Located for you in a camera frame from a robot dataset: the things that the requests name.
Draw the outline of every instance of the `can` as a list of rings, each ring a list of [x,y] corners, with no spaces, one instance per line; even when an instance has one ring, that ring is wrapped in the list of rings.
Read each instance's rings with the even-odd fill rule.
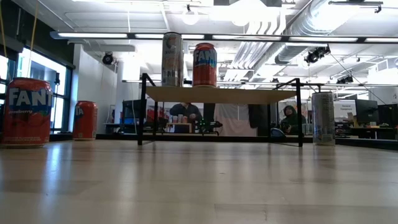
[[[97,132],[97,105],[91,101],[78,101],[73,120],[74,140],[94,140]]]
[[[181,34],[165,33],[162,47],[162,86],[183,85],[183,60]]]
[[[52,91],[49,82],[15,78],[8,84],[2,143],[42,147],[50,139]]]
[[[335,109],[332,92],[312,94],[311,104],[313,143],[321,146],[334,146]]]
[[[217,51],[213,44],[198,44],[193,51],[193,86],[217,86]]]

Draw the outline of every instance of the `woman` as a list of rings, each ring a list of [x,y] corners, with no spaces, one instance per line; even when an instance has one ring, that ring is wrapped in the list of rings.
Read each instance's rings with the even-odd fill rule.
[[[285,119],[282,120],[282,123],[287,123],[288,125],[284,127],[283,131],[286,134],[298,134],[299,133],[299,126],[297,125],[297,112],[293,106],[286,106],[284,108],[284,114],[286,116]],[[306,124],[307,120],[303,115],[301,115],[302,124]]]

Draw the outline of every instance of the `shelf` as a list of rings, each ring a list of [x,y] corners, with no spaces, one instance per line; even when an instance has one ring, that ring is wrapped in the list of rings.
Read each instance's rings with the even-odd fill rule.
[[[157,87],[147,86],[146,93],[158,102],[185,103],[234,103],[266,105],[288,99],[295,91],[284,90],[241,90],[206,87]]]

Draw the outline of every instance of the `computer monitor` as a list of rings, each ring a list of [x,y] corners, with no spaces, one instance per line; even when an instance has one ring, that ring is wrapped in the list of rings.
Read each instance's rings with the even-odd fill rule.
[[[358,123],[379,122],[377,101],[355,100],[355,108]]]
[[[398,105],[379,105],[379,121],[392,128],[398,126]]]
[[[123,108],[124,108],[124,113],[123,113],[124,118],[139,118],[140,109],[141,109],[141,100],[125,100],[123,101]]]

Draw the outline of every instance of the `security camera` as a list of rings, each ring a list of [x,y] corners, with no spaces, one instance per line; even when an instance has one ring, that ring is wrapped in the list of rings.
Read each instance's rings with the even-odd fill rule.
[[[106,52],[105,56],[102,58],[102,62],[105,65],[112,65],[113,63],[113,53],[112,52]]]

